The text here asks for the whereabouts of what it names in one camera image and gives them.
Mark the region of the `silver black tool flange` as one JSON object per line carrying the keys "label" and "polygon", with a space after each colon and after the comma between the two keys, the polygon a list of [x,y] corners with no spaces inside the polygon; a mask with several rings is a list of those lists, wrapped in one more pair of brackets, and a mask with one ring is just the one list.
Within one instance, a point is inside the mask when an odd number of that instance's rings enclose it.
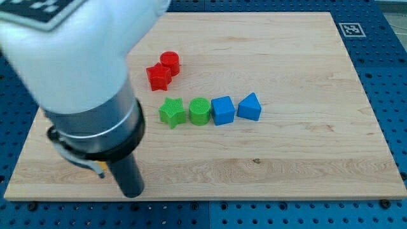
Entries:
{"label": "silver black tool flange", "polygon": [[47,135],[68,158],[81,160],[119,160],[131,154],[145,130],[144,115],[131,82],[103,104],[80,113],[45,111],[53,126]]}

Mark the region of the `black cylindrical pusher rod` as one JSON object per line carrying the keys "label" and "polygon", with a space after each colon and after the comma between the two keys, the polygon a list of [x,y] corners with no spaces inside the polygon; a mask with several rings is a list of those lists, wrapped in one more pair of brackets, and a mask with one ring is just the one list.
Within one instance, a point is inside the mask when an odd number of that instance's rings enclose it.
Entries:
{"label": "black cylindrical pusher rod", "polygon": [[119,160],[107,161],[107,166],[124,196],[134,198],[143,192],[144,181],[132,153]]}

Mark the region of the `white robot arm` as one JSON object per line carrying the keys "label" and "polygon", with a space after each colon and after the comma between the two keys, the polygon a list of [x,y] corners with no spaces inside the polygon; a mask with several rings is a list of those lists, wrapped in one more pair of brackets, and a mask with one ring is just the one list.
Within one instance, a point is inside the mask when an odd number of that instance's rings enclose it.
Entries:
{"label": "white robot arm", "polygon": [[107,163],[124,196],[144,182],[133,152],[145,121],[127,55],[169,0],[2,1],[1,52],[52,122],[67,161],[103,175]]}

